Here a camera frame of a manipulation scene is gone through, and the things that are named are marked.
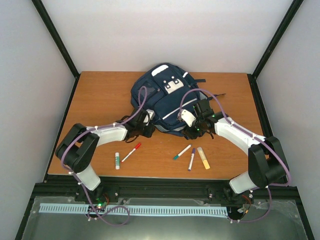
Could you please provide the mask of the green capped marker pen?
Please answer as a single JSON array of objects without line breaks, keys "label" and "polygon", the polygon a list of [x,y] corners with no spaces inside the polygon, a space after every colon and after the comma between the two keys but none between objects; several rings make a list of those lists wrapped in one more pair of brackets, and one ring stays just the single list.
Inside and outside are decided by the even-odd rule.
[{"label": "green capped marker pen", "polygon": [[174,160],[177,160],[181,155],[183,155],[188,149],[191,148],[191,144],[187,145],[183,150],[181,150],[177,155],[173,157]]}]

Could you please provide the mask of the navy blue student backpack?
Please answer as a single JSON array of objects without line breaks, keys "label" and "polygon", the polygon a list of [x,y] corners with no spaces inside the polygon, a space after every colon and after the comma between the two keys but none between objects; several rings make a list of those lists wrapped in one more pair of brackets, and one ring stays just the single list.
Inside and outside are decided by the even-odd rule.
[{"label": "navy blue student backpack", "polygon": [[210,103],[212,100],[212,97],[198,88],[198,83],[201,82],[202,79],[193,78],[176,65],[161,63],[147,71],[133,84],[130,102],[134,110],[154,111],[151,123],[156,130],[186,138],[182,130],[187,124],[178,119],[180,110],[186,109],[192,112],[193,106],[198,101],[207,100]]}]

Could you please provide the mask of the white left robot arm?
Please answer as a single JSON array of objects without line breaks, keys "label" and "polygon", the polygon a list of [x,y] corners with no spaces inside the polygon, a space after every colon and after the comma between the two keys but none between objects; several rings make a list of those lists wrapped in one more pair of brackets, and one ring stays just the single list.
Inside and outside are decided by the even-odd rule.
[{"label": "white left robot arm", "polygon": [[151,123],[154,115],[153,110],[141,109],[107,126],[85,127],[76,123],[56,148],[55,155],[87,188],[86,195],[92,201],[99,201],[103,198],[104,188],[91,166],[96,148],[112,142],[130,143],[138,136],[150,138],[155,131]]}]

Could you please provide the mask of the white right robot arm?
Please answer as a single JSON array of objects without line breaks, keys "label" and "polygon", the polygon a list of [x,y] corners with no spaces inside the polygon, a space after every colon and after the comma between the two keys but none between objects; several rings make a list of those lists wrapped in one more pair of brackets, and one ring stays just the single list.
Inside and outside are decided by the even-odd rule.
[{"label": "white right robot arm", "polygon": [[204,133],[217,135],[247,155],[248,170],[229,181],[234,193],[277,186],[281,178],[289,176],[284,152],[276,137],[257,135],[237,124],[224,112],[214,112],[208,100],[198,101],[193,111],[181,109],[178,116],[187,124],[184,133],[188,138],[195,139]]}]

